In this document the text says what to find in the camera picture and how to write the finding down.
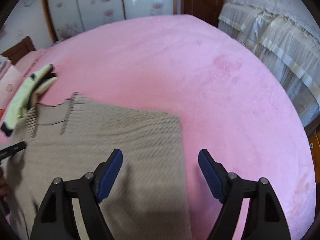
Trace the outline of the person's left hand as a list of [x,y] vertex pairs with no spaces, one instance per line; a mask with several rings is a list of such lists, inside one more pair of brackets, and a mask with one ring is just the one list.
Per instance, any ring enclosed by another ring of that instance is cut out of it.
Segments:
[[4,171],[0,168],[0,195],[1,195],[1,204],[4,209],[5,215],[8,215],[10,210],[8,207],[8,200],[11,197],[11,189],[4,178]]

